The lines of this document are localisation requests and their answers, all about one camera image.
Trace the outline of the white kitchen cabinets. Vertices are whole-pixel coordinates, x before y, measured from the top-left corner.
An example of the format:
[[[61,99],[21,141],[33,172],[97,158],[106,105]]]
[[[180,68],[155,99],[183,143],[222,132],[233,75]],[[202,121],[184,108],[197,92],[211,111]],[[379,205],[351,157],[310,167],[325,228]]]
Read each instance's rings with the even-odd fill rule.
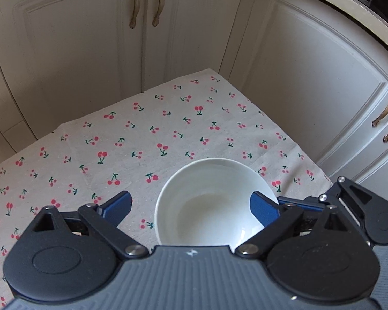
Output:
[[[358,0],[0,0],[0,163],[206,68],[327,176],[388,197],[388,21]]]

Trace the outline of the white bowl front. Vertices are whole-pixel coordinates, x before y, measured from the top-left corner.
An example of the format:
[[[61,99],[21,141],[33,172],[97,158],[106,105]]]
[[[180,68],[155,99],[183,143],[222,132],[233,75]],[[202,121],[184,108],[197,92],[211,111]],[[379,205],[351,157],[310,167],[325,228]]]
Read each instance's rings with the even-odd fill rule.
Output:
[[[254,192],[277,200],[266,181],[240,162],[207,158],[185,165],[158,196],[154,217],[158,243],[235,249],[263,230],[249,207]]]

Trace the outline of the cherry print tablecloth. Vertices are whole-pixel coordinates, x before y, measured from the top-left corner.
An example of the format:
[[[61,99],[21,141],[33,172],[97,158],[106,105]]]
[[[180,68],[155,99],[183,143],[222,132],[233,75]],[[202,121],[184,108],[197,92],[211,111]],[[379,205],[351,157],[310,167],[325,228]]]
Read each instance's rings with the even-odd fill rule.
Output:
[[[276,195],[304,198],[327,175],[257,100],[210,69],[166,82],[53,132],[0,163],[0,309],[12,300],[3,262],[42,207],[71,211],[126,190],[120,225],[155,245],[155,204],[179,168],[204,158],[250,167]]]

